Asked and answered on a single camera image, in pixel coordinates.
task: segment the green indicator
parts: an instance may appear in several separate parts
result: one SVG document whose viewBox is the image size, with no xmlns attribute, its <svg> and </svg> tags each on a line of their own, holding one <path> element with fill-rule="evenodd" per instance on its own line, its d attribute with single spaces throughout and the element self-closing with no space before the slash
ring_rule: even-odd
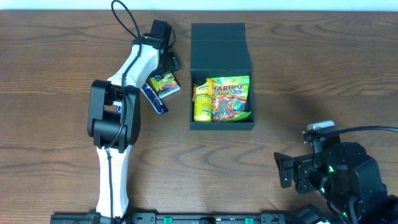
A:
<svg viewBox="0 0 398 224">
<path fill-rule="evenodd" d="M 164 224 L 172 224 L 173 218 L 172 217 L 164 217 L 163 222 L 164 222 Z"/>
<path fill-rule="evenodd" d="M 253 220 L 253 218 L 245 218 L 244 223 L 245 224 L 254 224 L 254 220 Z"/>
</svg>

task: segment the yellow container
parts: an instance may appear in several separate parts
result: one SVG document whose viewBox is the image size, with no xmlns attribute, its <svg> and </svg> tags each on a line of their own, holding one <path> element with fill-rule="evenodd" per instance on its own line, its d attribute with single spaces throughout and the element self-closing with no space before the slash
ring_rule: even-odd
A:
<svg viewBox="0 0 398 224">
<path fill-rule="evenodd" d="M 195 96 L 193 120 L 195 122 L 211 122 L 211 96 L 209 94 Z"/>
</svg>

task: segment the white wall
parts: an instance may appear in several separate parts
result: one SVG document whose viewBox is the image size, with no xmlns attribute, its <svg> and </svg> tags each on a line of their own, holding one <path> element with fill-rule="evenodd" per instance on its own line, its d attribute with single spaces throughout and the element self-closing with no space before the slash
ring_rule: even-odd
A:
<svg viewBox="0 0 398 224">
<path fill-rule="evenodd" d="M 398 0 L 122 0 L 130 9 L 398 11 Z M 111 0 L 0 0 L 0 9 L 109 9 Z"/>
</svg>

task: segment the wood grain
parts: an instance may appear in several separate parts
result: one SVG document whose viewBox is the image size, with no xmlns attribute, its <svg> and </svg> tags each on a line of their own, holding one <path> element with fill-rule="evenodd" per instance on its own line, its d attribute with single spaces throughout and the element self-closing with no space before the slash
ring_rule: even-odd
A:
<svg viewBox="0 0 398 224">
<path fill-rule="evenodd" d="M 125 13 L 122 20 L 129 22 Z M 318 194 L 281 189 L 273 152 L 309 153 L 301 130 L 398 126 L 398 14 L 383 12 L 134 11 L 140 30 L 171 23 L 182 89 L 159 116 L 142 100 L 129 160 L 131 205 L 159 212 L 293 210 Z M 190 131 L 192 22 L 245 22 L 254 67 L 252 131 Z M 0 11 L 0 223 L 48 223 L 53 212 L 96 207 L 99 162 L 86 133 L 90 85 L 117 71 L 131 36 L 111 11 Z M 397 136 L 359 141 L 398 194 Z"/>
</svg>

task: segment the blue wrapper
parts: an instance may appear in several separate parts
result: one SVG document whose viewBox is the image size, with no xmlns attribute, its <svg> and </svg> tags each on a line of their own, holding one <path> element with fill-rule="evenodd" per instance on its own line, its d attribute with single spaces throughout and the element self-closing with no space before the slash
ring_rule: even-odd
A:
<svg viewBox="0 0 398 224">
<path fill-rule="evenodd" d="M 156 94 L 155 90 L 147 82 L 143 84 L 141 90 L 158 114 L 164 114 L 169 111 Z"/>
</svg>

